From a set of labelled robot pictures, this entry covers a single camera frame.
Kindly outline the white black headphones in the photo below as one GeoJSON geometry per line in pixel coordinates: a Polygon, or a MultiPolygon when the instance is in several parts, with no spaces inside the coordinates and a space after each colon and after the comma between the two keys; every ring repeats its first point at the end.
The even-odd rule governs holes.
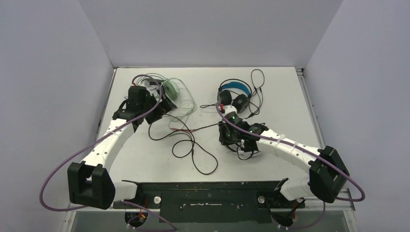
{"type": "Polygon", "coordinates": [[[249,160],[260,154],[260,151],[244,151],[240,144],[224,145],[224,147],[230,152],[235,153],[240,160],[249,160]]]}

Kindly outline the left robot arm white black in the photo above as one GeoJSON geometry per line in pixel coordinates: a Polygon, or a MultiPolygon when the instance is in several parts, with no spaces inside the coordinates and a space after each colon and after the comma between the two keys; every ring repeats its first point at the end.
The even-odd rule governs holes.
{"type": "Polygon", "coordinates": [[[112,203],[126,200],[133,208],[144,203],[144,193],[130,181],[114,182],[110,169],[125,142],[138,127],[152,124],[174,109],[163,87],[149,90],[131,86],[128,97],[113,113],[107,131],[80,162],[72,162],[67,170],[69,198],[72,203],[108,209],[112,203]]]}

